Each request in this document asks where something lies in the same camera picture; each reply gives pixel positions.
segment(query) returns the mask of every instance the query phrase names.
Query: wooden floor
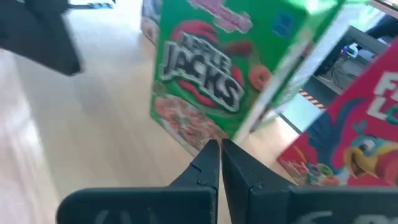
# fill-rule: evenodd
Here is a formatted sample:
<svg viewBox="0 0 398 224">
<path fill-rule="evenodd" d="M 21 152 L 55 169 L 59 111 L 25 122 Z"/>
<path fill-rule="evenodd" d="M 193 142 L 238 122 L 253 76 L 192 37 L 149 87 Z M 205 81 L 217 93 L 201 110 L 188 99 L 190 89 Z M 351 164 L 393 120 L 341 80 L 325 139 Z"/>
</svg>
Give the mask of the wooden floor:
<svg viewBox="0 0 398 224">
<path fill-rule="evenodd" d="M 139 4 L 120 4 L 67 16 L 85 61 L 77 77 L 0 50 L 0 223 L 54 223 L 75 190 L 167 185 L 192 160 L 149 118 L 154 47 Z M 296 137 L 278 119 L 241 146 L 286 175 L 274 160 Z M 219 223 L 230 223 L 220 189 Z"/>
</svg>

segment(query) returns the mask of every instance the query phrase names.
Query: apple jacks cereal box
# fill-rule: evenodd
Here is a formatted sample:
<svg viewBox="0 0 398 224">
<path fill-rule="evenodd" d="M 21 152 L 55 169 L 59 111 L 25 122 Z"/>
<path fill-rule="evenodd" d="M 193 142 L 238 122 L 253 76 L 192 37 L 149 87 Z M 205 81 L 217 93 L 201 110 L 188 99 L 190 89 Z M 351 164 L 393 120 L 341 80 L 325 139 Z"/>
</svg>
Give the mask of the apple jacks cereal box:
<svg viewBox="0 0 398 224">
<path fill-rule="evenodd" d="M 164 0 L 151 116 L 193 154 L 209 139 L 234 138 L 259 94 L 284 82 L 334 5 Z"/>
<path fill-rule="evenodd" d="M 398 42 L 278 158 L 308 185 L 398 184 Z"/>
</svg>

